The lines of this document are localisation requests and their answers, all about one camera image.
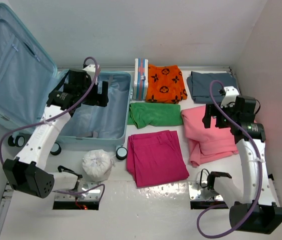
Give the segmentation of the white first aid case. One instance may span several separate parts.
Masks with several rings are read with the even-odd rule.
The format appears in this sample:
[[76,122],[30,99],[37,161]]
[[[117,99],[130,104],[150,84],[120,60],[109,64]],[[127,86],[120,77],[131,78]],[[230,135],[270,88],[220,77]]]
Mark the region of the white first aid case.
[[136,58],[134,81],[133,81],[133,100],[144,101],[148,90],[148,59]]

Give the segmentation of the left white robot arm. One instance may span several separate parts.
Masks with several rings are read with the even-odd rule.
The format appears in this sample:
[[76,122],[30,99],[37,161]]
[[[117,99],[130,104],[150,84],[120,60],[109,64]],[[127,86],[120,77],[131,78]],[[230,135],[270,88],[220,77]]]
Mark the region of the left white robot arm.
[[89,65],[83,69],[70,69],[59,84],[49,93],[43,116],[31,137],[14,159],[2,162],[8,183],[15,191],[39,198],[57,192],[79,196],[76,191],[81,175],[61,168],[57,172],[45,171],[48,156],[63,127],[82,104],[105,107],[108,102],[105,82],[98,93],[97,78],[100,69]]

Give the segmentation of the orange patterned towel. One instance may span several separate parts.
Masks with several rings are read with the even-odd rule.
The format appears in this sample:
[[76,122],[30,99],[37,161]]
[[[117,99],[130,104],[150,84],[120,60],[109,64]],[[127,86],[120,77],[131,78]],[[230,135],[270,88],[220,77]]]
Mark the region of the orange patterned towel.
[[179,104],[187,97],[183,75],[177,65],[148,66],[146,102]]

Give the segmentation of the green towel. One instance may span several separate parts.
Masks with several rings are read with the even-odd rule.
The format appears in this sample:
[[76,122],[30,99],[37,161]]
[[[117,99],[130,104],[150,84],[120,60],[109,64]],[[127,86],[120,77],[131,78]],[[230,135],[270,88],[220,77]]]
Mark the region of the green towel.
[[183,125],[178,104],[135,102],[129,105],[127,125],[137,129],[146,126],[174,127]]

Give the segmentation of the white drawstring bag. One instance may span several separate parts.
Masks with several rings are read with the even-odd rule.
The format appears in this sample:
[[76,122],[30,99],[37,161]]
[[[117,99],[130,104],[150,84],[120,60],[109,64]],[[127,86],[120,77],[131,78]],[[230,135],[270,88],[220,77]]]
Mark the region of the white drawstring bag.
[[102,149],[91,150],[82,158],[82,168],[88,178],[94,182],[106,181],[114,166],[114,153]]

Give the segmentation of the pink hoodie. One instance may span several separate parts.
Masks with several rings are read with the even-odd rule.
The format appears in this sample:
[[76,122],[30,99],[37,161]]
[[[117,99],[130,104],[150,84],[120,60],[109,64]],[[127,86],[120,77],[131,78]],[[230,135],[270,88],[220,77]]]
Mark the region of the pink hoodie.
[[205,106],[181,111],[189,162],[193,167],[238,154],[230,128],[216,128],[215,119],[211,120],[210,128],[205,128],[202,122],[204,112]]

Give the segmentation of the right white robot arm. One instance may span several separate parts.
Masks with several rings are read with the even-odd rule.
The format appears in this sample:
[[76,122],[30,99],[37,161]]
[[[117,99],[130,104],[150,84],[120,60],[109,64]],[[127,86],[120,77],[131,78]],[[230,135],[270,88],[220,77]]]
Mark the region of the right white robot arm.
[[205,108],[202,119],[205,128],[216,118],[217,128],[230,128],[237,146],[242,168],[243,191],[226,172],[212,171],[207,189],[222,196],[229,209],[231,228],[217,235],[203,236],[218,239],[233,231],[271,234],[282,223],[282,207],[275,202],[269,186],[265,150],[265,130],[255,123],[256,99],[238,93],[225,93],[221,103],[215,100]]

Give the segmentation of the magenta pants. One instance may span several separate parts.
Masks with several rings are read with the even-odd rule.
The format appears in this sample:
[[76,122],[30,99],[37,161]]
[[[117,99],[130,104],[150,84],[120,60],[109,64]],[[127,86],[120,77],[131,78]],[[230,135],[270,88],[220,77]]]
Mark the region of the magenta pants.
[[189,177],[175,130],[131,135],[127,147],[126,168],[138,188],[182,181]]

